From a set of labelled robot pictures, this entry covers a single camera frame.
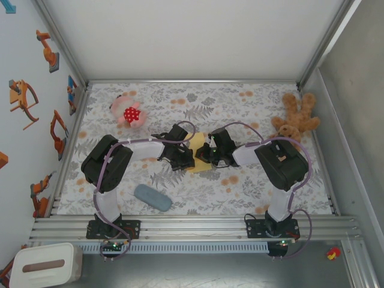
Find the teddy bear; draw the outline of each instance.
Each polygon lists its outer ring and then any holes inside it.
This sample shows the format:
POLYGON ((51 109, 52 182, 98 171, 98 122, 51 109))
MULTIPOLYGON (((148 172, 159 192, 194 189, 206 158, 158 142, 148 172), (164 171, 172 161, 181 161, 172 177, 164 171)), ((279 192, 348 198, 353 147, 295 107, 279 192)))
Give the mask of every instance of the teddy bear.
MULTIPOLYGON (((312 109, 316 104, 316 98, 313 94, 306 93, 303 96, 300 111, 298 111, 296 97, 292 93, 284 94, 283 104, 286 109, 286 120, 280 117, 273 117, 271 119, 271 123, 276 128, 277 133, 271 135, 270 138, 283 135, 300 142, 303 132, 314 130, 319 126, 319 117, 311 118, 312 109)), ((293 146, 300 151, 298 145, 293 144, 293 146)))
POLYGON ((127 121, 132 128, 139 128, 145 123, 147 117, 146 112, 137 109, 139 106, 140 103, 135 102, 131 97, 118 95, 109 109, 118 123, 127 121))

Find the pink plush toy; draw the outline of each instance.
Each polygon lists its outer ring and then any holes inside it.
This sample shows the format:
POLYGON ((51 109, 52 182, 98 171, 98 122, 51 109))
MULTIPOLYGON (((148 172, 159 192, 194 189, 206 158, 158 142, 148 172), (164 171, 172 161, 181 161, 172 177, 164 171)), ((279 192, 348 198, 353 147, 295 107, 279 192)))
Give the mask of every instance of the pink plush toy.
POLYGON ((109 106, 118 123, 127 121, 132 128, 139 128, 146 121, 146 113, 138 110, 140 103, 128 96, 119 95, 109 106))

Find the yellow sponge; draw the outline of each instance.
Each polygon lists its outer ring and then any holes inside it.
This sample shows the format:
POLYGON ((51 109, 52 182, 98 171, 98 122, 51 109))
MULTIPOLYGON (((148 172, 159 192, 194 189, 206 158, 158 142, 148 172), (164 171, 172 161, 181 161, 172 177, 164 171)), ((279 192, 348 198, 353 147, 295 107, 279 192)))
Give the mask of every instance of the yellow sponge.
MULTIPOLYGON (((188 134, 185 138, 191 137, 192 134, 188 134)), ((193 138, 190 140, 190 149, 193 150, 193 159, 194 159, 194 168, 188 169, 189 172, 191 173, 197 173, 197 172, 202 172, 202 171, 207 171, 212 169, 212 165, 208 163, 204 163, 202 160, 197 159, 195 157, 196 150, 198 150, 200 147, 204 145, 205 138, 204 138, 204 133, 199 132, 196 133, 193 138)))

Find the brown teddy bear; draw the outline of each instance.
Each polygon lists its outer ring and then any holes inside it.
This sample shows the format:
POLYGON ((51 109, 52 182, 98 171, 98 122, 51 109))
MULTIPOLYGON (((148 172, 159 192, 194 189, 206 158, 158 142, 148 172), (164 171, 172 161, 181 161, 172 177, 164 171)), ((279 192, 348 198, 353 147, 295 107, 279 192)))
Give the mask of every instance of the brown teddy bear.
POLYGON ((316 104, 316 98, 313 94, 307 93, 303 96, 300 111, 298 111, 296 97, 292 93, 284 94, 283 104, 286 108, 287 119, 283 120, 280 117, 272 118, 271 123, 276 128, 277 133, 271 135, 270 138, 283 135, 300 142, 303 132, 314 130, 319 126, 319 117, 311 118, 312 109, 316 104))

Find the patterned tablecloth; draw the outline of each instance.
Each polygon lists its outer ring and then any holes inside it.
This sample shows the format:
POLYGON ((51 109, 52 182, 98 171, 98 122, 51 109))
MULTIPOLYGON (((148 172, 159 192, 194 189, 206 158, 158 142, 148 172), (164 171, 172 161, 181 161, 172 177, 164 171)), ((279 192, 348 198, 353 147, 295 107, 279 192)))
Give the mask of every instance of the patterned tablecloth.
MULTIPOLYGON (((243 83, 122 83, 93 84, 85 108, 77 143, 62 191, 59 214, 93 214, 94 187, 84 179, 80 166, 97 142, 105 135, 126 140, 147 138, 168 132, 181 120, 193 122, 200 132, 210 132, 233 121, 252 125, 268 137, 274 133, 273 116, 284 117, 281 98, 286 92, 298 96, 295 84, 243 83), (130 95, 148 112, 148 120, 139 129, 117 124, 109 106, 119 94, 130 95)), ((191 132, 187 124, 183 126, 191 132)), ((240 125, 227 128, 236 144, 258 140, 250 129, 240 125)), ((311 214, 330 214, 322 173, 319 169, 310 133, 302 144, 313 161, 313 176, 293 201, 294 208, 311 214)), ((168 195, 172 208, 167 215, 242 215, 262 214, 268 208, 272 184, 261 165, 212 169, 192 174, 173 172, 170 165, 145 159, 130 163, 118 186, 118 203, 123 214, 163 214, 133 196, 139 184, 146 184, 168 195)))

